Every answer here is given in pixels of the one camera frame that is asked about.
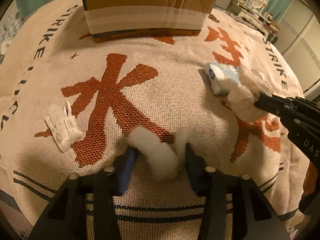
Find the white louvred wardrobe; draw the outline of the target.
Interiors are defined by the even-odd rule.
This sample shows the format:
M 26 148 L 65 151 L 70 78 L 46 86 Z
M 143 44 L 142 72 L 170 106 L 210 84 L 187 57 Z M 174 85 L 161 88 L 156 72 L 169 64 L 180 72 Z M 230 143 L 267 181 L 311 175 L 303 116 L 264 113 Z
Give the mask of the white louvred wardrobe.
M 292 0 L 278 22 L 277 50 L 294 71 L 304 93 L 319 100 L 319 22 L 305 0 Z

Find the brown cardboard box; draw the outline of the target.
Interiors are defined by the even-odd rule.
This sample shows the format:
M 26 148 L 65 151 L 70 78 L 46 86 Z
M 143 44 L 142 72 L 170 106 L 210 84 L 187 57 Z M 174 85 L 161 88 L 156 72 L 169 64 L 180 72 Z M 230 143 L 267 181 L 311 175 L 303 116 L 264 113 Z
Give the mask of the brown cardboard box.
M 82 0 L 94 36 L 131 31 L 198 33 L 216 0 Z

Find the white face mask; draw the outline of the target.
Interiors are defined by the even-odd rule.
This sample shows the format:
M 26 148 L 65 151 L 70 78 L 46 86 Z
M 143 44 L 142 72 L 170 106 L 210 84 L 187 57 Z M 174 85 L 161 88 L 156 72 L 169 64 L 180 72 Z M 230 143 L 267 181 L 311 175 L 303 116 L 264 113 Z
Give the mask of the white face mask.
M 69 150 L 83 136 L 76 122 L 76 117 L 72 114 L 71 104 L 67 100 L 64 106 L 50 105 L 45 122 L 61 152 Z

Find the white cloth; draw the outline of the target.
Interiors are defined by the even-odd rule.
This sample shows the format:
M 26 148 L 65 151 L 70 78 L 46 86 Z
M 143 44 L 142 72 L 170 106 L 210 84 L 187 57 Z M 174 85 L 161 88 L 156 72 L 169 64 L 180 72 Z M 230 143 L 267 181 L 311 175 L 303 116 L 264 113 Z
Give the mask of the white cloth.
M 242 66 L 238 70 L 239 83 L 234 85 L 227 96 L 228 106 L 238 118 L 254 122 L 264 117 L 267 112 L 255 107 L 261 94 L 270 97 L 273 88 L 268 78 L 260 71 Z

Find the checked pyjama cloth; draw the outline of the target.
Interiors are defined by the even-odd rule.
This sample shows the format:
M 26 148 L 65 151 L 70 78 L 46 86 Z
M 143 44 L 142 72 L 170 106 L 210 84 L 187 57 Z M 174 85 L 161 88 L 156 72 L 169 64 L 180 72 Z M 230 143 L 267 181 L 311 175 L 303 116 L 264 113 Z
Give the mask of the checked pyjama cloth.
M 4 60 L 7 49 L 23 23 L 20 19 L 19 11 L 12 11 L 1 20 L 1 63 Z

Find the white sock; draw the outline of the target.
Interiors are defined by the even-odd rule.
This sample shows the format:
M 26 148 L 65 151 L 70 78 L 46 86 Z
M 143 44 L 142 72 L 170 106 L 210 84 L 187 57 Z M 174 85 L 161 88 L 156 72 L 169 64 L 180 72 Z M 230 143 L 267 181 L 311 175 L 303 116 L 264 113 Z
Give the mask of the white sock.
M 152 131 L 138 126 L 127 137 L 129 146 L 145 155 L 155 180 L 165 181 L 177 177 L 185 164 L 185 152 L 190 130 L 180 127 L 175 134 L 173 145 L 162 142 Z

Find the cream printed bed blanket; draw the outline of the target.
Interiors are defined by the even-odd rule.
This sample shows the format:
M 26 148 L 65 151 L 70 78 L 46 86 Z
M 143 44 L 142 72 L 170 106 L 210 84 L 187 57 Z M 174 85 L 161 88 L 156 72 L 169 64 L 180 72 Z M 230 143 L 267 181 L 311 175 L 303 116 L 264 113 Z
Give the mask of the cream printed bed blanket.
M 82 0 L 55 0 L 35 12 L 1 64 L 1 159 L 24 217 L 35 224 L 70 173 L 112 163 L 134 127 L 167 143 L 185 127 L 196 154 L 224 173 L 249 173 L 293 229 L 304 219 L 298 204 L 307 157 L 276 116 L 243 122 L 214 96 L 202 72 L 209 62 L 256 69 L 277 95 L 303 95 L 276 47 L 220 10 L 198 36 L 104 43 L 91 38 Z M 45 116 L 66 100 L 83 136 L 61 152 Z

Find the small blue tissue packet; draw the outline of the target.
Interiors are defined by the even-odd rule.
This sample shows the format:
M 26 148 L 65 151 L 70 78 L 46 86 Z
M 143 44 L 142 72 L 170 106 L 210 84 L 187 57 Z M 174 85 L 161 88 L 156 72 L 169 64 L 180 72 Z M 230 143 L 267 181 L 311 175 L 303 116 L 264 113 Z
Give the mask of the small blue tissue packet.
M 204 71 L 214 95 L 228 94 L 240 83 L 236 66 L 210 62 L 206 64 Z

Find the white dressing table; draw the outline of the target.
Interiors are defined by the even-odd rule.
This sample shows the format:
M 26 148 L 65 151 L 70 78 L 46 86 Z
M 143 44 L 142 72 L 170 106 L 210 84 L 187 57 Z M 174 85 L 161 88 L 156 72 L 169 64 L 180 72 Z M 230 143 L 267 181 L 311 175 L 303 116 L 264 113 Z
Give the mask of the white dressing table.
M 245 9 L 240 5 L 233 4 L 233 6 L 239 18 L 257 29 L 257 31 L 263 34 L 267 41 L 271 42 L 272 44 L 276 44 L 278 40 L 277 34 L 279 32 L 277 25 L 268 23 L 267 20 L 265 20 L 262 16 L 255 15 L 254 12 L 250 11 L 249 9 Z

